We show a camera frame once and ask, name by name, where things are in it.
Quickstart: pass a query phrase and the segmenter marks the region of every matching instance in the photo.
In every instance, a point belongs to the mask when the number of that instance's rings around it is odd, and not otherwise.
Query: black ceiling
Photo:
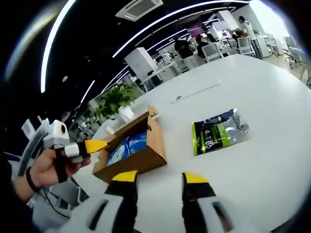
[[[6,25],[6,42],[2,43],[1,68],[4,69],[22,31],[36,14],[55,1],[26,1],[21,9],[11,4],[11,23]],[[115,17],[115,14],[130,0],[107,2],[104,0],[77,0],[69,10],[57,31],[49,57],[46,92],[40,93],[40,72],[44,48],[54,21],[48,24],[28,47],[14,73],[18,85],[14,93],[20,97],[19,122],[28,117],[60,118],[65,111],[76,108],[93,80],[95,84],[84,104],[97,96],[109,81],[124,67],[124,57],[143,38],[164,25],[199,11],[218,7],[242,7],[244,3],[213,3],[178,13],[156,24],[130,43],[115,58],[112,55],[133,35],[155,20],[183,7],[202,0],[163,0],[164,4],[136,22]],[[139,44],[149,48],[167,36],[184,29],[197,21],[206,21],[213,13],[190,16],[154,33]]]

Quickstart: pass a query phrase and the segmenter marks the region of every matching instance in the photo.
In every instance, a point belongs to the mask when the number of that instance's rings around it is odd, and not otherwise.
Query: open cardboard box
[[[155,115],[157,115],[157,110],[149,106],[147,112],[122,127],[114,135],[104,139],[109,146],[101,150],[98,156],[99,162],[93,168],[93,175],[109,183],[114,176],[122,172],[137,170],[141,174],[166,165],[162,130],[159,124],[152,119]],[[144,130],[147,131],[147,146],[144,149],[106,166],[111,152],[118,147],[123,139]]]

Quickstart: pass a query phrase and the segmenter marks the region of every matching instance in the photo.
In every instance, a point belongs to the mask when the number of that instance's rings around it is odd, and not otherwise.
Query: black wrist strap
[[[27,170],[26,170],[26,179],[27,179],[27,182],[30,186],[30,188],[35,192],[39,192],[40,191],[40,187],[38,188],[37,186],[35,186],[34,182],[31,180],[31,176],[30,176],[30,169],[31,167],[29,167]]]

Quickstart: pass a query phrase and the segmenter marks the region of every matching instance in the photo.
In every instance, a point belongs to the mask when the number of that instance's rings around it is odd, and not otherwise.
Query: black cable
[[[50,199],[48,198],[48,195],[47,195],[47,192],[45,191],[45,188],[43,188],[43,192],[44,192],[45,198],[48,200],[50,206],[55,210],[55,208],[54,208],[54,206],[52,205]],[[61,216],[63,216],[63,217],[70,218],[70,217],[68,217],[68,216],[66,216],[66,215],[64,215],[64,214],[62,214],[62,213],[60,213],[60,212],[58,212],[57,210],[55,210],[55,212],[57,212],[59,215],[61,215]]]

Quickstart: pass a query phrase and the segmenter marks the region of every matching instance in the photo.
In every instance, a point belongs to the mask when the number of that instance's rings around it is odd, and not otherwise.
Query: white pot
[[[121,106],[119,108],[119,115],[125,121],[125,123],[128,123],[131,120],[133,120],[135,116],[130,106],[126,107]]]

